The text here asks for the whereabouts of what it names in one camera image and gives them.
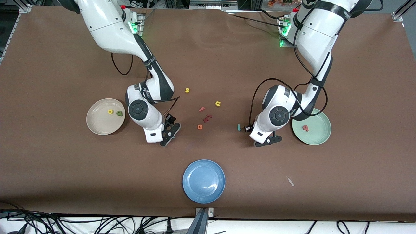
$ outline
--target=brown tabletop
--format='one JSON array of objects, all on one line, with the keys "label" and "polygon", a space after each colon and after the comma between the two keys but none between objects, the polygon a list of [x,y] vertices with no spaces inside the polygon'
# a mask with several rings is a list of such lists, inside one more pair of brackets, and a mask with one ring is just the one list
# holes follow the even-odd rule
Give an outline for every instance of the brown tabletop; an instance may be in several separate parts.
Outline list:
[{"label": "brown tabletop", "polygon": [[[181,96],[171,113],[182,129],[167,147],[147,144],[128,117],[107,136],[86,125],[92,104],[124,103],[126,88],[144,79],[139,58],[121,76],[80,15],[38,6],[22,15],[0,66],[1,200],[62,213],[193,216],[206,206],[222,218],[415,220],[416,63],[390,15],[364,14],[342,30],[325,84],[332,134],[319,146],[300,142],[290,124],[277,132],[282,142],[261,148],[237,131],[262,80],[309,80],[274,26],[219,10],[156,10],[143,38]],[[127,71],[130,56],[114,58]],[[275,84],[260,88],[253,117]],[[322,94],[317,107],[323,102]],[[206,114],[213,118],[204,124]],[[208,205],[182,189],[198,159],[214,160],[226,176],[223,195]]]}]

